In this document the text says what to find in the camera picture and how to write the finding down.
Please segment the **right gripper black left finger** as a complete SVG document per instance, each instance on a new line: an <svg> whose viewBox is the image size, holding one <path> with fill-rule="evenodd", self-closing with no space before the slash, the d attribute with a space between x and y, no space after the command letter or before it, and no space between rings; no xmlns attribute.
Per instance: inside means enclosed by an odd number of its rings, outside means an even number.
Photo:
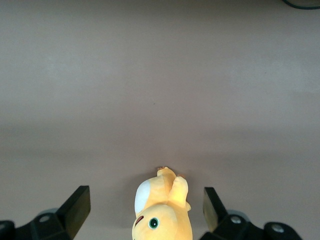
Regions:
<svg viewBox="0 0 320 240"><path fill-rule="evenodd" d="M25 225L0 222L2 240L73 240L91 211L88 185L79 186L59 207L44 210Z"/></svg>

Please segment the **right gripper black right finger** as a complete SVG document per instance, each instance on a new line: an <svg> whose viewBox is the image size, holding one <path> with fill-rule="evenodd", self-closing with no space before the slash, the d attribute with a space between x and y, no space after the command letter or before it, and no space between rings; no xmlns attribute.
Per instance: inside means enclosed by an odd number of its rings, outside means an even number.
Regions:
<svg viewBox="0 0 320 240"><path fill-rule="evenodd" d="M203 215L208 231L202 240L300 240L301 236L282 222L255 226L239 211L227 211L213 187L204 188Z"/></svg>

